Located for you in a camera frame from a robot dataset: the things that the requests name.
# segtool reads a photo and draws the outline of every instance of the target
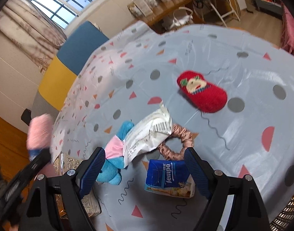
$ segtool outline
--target red slipper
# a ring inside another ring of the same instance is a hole
[[[226,92],[204,79],[200,73],[188,70],[177,79],[178,86],[202,112],[215,113],[227,102]]]

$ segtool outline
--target blue gripper pad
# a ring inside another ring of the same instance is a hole
[[[83,162],[90,162],[89,167],[86,169],[86,172],[81,176],[79,187],[79,195],[83,198],[85,195],[89,194],[101,169],[105,162],[105,151],[103,148],[97,148],[91,157]]]
[[[200,194],[205,196],[208,200],[210,200],[212,193],[209,191],[209,180],[206,174],[204,173],[203,169],[201,168],[201,166],[198,164],[198,161],[194,157],[193,152],[196,154],[193,148],[187,148],[185,150],[185,155],[184,155],[185,164],[188,170],[190,171],[190,174]]]

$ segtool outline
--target metal screw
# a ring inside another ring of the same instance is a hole
[[[40,175],[37,176],[37,179],[38,180],[42,180],[43,178],[44,178],[44,175],[43,174],[40,174]]]
[[[222,175],[223,175],[223,172],[220,171],[219,169],[217,169],[217,170],[214,171],[214,174],[215,174],[216,176],[222,176]]]
[[[250,175],[246,175],[246,176],[245,176],[245,179],[246,179],[246,180],[248,180],[248,181],[250,181],[250,180],[252,180],[252,179],[253,179],[253,177],[252,177],[252,176],[250,176]]]
[[[70,170],[67,171],[67,174],[68,174],[69,176],[72,176],[72,175],[75,174],[75,170],[74,170],[74,169],[70,169]]]

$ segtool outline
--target hair scrunchie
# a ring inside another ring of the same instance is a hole
[[[181,127],[179,124],[173,125],[172,134],[168,138],[177,137],[181,140],[182,149],[180,153],[175,153],[172,151],[163,141],[157,149],[160,151],[160,154],[164,156],[165,160],[179,161],[184,159],[185,150],[188,147],[193,147],[194,142],[192,140],[192,133],[184,127]]]

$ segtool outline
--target pink fluffy object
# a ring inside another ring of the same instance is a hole
[[[29,124],[26,147],[28,150],[50,147],[53,121],[50,115],[35,117]]]

